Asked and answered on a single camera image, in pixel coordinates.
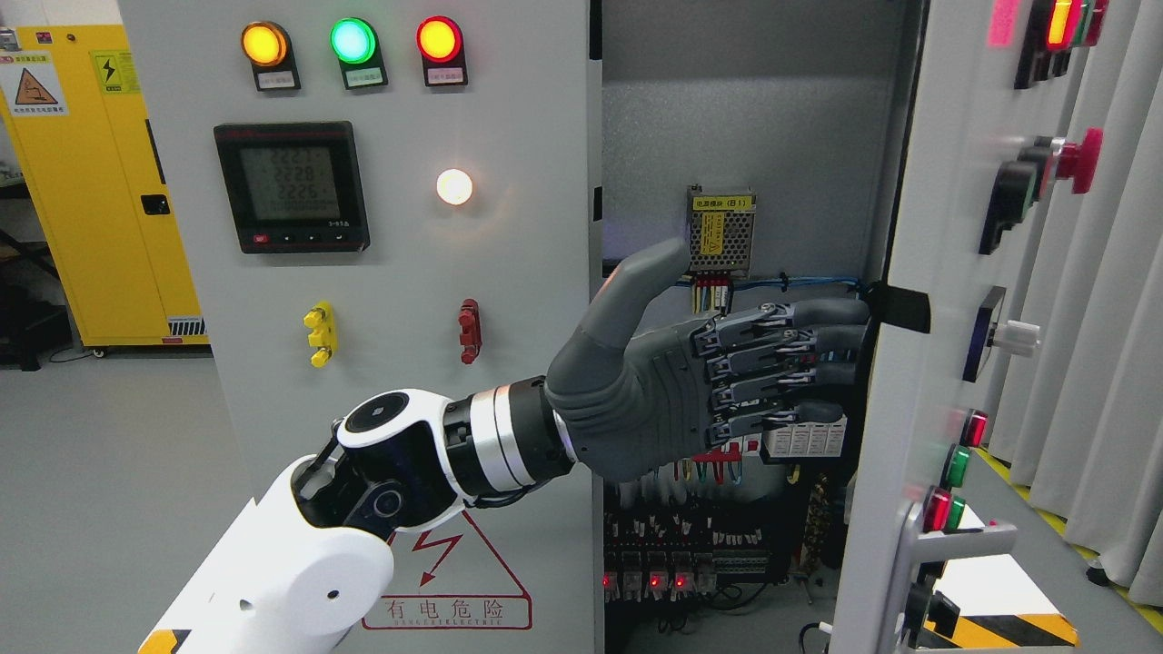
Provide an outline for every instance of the white indicator light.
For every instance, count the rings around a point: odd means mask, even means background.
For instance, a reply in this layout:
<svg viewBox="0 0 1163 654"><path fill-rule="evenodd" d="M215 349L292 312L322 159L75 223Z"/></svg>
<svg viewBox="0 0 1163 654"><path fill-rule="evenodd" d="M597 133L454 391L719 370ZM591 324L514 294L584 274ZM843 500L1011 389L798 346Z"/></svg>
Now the white indicator light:
<svg viewBox="0 0 1163 654"><path fill-rule="evenodd" d="M436 178L436 194L452 206L461 206L472 197L472 178L463 170L450 168Z"/></svg>

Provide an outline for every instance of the cabinet door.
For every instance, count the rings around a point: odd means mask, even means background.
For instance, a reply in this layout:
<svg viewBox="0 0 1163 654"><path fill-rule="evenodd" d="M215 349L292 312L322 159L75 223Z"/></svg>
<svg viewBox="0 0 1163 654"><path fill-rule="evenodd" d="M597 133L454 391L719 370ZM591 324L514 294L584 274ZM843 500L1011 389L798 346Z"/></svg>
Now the cabinet door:
<svg viewBox="0 0 1163 654"><path fill-rule="evenodd" d="M184 342L197 328L180 327L183 318L198 318L201 310L194 283L190 277L186 251L178 234L177 214L165 186L165 173L152 144L145 101L137 85L137 72L124 31L117 28L107 47L92 50L93 80L101 92L109 127L117 143L117 157L126 173L126 183L137 219L145 253L149 256L162 308L173 321L174 336Z"/></svg>
<svg viewBox="0 0 1163 654"><path fill-rule="evenodd" d="M37 43L37 33L51 43ZM90 51L124 47L120 26L62 28L29 27L17 30L23 50L13 52L15 74L5 74L3 113L37 215L87 346L158 343L169 334L165 312L150 269L145 241L134 208L119 144L106 114ZM28 67L22 57L45 55ZM34 77L53 86L64 113L13 115L19 98L12 81L28 67Z"/></svg>

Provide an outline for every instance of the red indicator light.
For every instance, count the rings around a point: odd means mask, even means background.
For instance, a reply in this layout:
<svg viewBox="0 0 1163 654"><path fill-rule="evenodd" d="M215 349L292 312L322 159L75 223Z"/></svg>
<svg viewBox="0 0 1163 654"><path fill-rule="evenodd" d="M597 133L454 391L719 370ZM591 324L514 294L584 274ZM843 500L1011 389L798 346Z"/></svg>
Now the red indicator light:
<svg viewBox="0 0 1163 654"><path fill-rule="evenodd" d="M952 505L952 496L949 491L933 486L929 497L925 502L925 525L926 532L939 532L949 521L949 507Z"/></svg>
<svg viewBox="0 0 1163 654"><path fill-rule="evenodd" d="M1057 51L1070 48L1082 15L1083 0L1054 0L1050 29L1046 35L1046 49Z"/></svg>
<svg viewBox="0 0 1163 654"><path fill-rule="evenodd" d="M961 433L961 445L965 447L982 447L985 439L985 428L990 425L990 417L976 408L965 420L965 429Z"/></svg>
<svg viewBox="0 0 1163 654"><path fill-rule="evenodd" d="M443 64L451 62L461 54L464 36L461 27L447 16L424 19L416 28L416 47L428 61Z"/></svg>

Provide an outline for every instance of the red triangle warning sign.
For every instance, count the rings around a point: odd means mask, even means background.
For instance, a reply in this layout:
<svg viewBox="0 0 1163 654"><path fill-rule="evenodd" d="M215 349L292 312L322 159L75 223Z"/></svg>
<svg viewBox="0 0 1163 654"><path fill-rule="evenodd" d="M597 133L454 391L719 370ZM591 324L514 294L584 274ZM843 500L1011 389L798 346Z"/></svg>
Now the red triangle warning sign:
<svg viewBox="0 0 1163 654"><path fill-rule="evenodd" d="M468 512L422 534L393 534L395 573L366 630L528 630L533 598Z"/></svg>
<svg viewBox="0 0 1163 654"><path fill-rule="evenodd" d="M20 73L20 87L16 90L16 104L17 105L56 105L57 99L49 93L49 90L44 87L33 73L24 69Z"/></svg>

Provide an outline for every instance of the electrical hazard sticker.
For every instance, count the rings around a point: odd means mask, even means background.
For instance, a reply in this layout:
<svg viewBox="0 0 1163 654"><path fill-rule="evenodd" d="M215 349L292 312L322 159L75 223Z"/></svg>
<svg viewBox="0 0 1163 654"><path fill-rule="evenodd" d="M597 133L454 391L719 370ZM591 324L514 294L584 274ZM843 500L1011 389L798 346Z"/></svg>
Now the electrical hazard sticker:
<svg viewBox="0 0 1163 654"><path fill-rule="evenodd" d="M392 534L395 552L391 588L413 592L385 595L363 626L380 630L528 630L533 597L468 513L415 541Z"/></svg>
<svg viewBox="0 0 1163 654"><path fill-rule="evenodd" d="M13 118L69 115L49 52L0 55L0 91Z"/></svg>
<svg viewBox="0 0 1163 654"><path fill-rule="evenodd" d="M137 83L137 69L134 66L134 55L129 50L94 50L93 70L97 71L97 83L102 93L141 93Z"/></svg>

